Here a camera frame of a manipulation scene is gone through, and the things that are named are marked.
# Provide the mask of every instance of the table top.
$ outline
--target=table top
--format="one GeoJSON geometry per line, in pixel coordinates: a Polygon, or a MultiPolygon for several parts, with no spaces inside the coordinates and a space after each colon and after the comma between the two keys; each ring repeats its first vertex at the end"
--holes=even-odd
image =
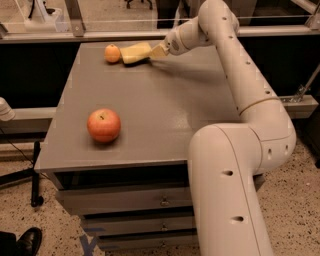
{"type": "Polygon", "coordinates": [[[198,129],[239,122],[213,46],[125,66],[104,60],[110,43],[127,47],[138,42],[81,44],[36,171],[186,163],[190,139],[198,129]],[[99,108],[120,116],[121,132],[111,144],[97,143],[87,132],[87,118],[99,108]]]}

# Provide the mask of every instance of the terrazzo floor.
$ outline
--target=terrazzo floor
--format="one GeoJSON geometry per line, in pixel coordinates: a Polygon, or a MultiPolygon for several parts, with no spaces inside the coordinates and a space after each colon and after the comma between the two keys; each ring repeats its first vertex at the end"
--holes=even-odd
{"type": "MultiPolygon", "coordinates": [[[[16,146],[27,156],[32,153],[30,145],[16,146]]],[[[15,151],[9,144],[1,145],[0,175],[30,166],[15,151]]],[[[320,255],[320,171],[314,162],[309,148],[298,139],[290,160],[264,175],[258,196],[275,256],[320,255]]],[[[93,245],[92,237],[86,236],[79,218],[70,216],[55,200],[55,192],[51,181],[41,176],[40,194],[44,204],[32,208],[30,180],[0,187],[0,229],[20,237],[31,226],[41,228],[43,242],[38,255],[45,256],[200,255],[198,246],[194,245],[122,252],[102,252],[95,247],[91,254],[88,249],[93,245]]]]}

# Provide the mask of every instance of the yellow object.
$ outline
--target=yellow object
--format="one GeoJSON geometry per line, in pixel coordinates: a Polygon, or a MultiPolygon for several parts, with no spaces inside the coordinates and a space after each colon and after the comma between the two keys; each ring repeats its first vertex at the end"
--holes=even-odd
{"type": "Polygon", "coordinates": [[[151,46],[147,42],[134,44],[129,47],[120,48],[122,60],[125,64],[132,64],[148,58],[151,54],[151,46]]]}
{"type": "Polygon", "coordinates": [[[120,50],[114,44],[108,45],[104,50],[104,57],[110,63],[116,63],[121,57],[120,50]]]}

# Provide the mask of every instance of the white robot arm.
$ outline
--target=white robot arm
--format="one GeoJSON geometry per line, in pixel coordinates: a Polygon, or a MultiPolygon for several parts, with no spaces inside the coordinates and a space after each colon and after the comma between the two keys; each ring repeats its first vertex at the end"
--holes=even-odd
{"type": "Polygon", "coordinates": [[[222,0],[162,43],[174,55],[214,44],[242,123],[213,124],[191,140],[188,172],[202,256],[272,256],[253,176],[285,163],[294,126],[276,93],[237,39],[238,23],[222,0]]]}

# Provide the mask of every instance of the red apple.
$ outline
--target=red apple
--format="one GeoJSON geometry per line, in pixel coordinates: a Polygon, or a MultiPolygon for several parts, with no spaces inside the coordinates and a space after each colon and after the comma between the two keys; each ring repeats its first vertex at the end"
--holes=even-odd
{"type": "Polygon", "coordinates": [[[111,109],[102,108],[90,114],[87,128],[94,140],[108,143],[118,137],[121,122],[116,112],[111,109]]]}

